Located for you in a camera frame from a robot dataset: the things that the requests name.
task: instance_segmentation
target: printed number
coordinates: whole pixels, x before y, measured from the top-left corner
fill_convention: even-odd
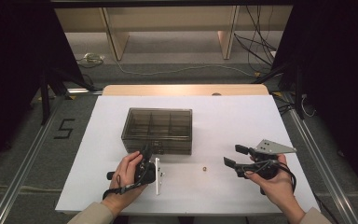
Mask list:
[[[67,131],[68,134],[66,136],[55,136],[54,139],[67,139],[71,136],[71,132],[74,130],[72,128],[63,128],[63,124],[66,122],[66,121],[75,121],[74,119],[63,119],[62,122],[61,122],[61,125],[60,125],[60,128],[58,129],[58,131]]]

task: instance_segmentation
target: sleeve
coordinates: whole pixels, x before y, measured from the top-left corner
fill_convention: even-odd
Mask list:
[[[331,224],[331,222],[322,215],[316,208],[311,208],[308,213],[301,219],[300,224]]]
[[[113,220],[110,210],[101,203],[92,203],[73,217],[68,224],[109,224]]]

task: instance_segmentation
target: white table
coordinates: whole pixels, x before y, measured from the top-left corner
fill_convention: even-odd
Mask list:
[[[228,157],[252,163],[234,145],[256,147],[262,139],[292,146],[280,113],[269,95],[248,96],[100,96],[56,210],[79,212],[100,202],[109,181],[105,175],[127,155],[121,133],[130,107],[191,108],[193,154],[158,155],[165,176],[158,196],[155,184],[122,215],[258,216],[280,210],[259,187],[223,163]],[[296,154],[287,154],[297,179],[296,198],[308,211],[318,208]]]

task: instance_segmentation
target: transparent plastic box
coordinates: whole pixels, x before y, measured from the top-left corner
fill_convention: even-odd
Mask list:
[[[191,155],[192,110],[130,108],[121,135],[128,152],[149,144],[153,154]]]

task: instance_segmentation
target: silver metal plate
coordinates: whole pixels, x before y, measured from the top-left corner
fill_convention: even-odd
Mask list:
[[[263,139],[255,148],[256,152],[275,155],[275,154],[283,154],[283,153],[293,153],[297,152],[297,149],[294,147],[287,147],[281,145],[276,142],[269,141],[267,139]]]
[[[160,194],[161,186],[162,186],[162,177],[165,173],[162,172],[161,166],[159,164],[159,158],[156,158],[156,194]]]

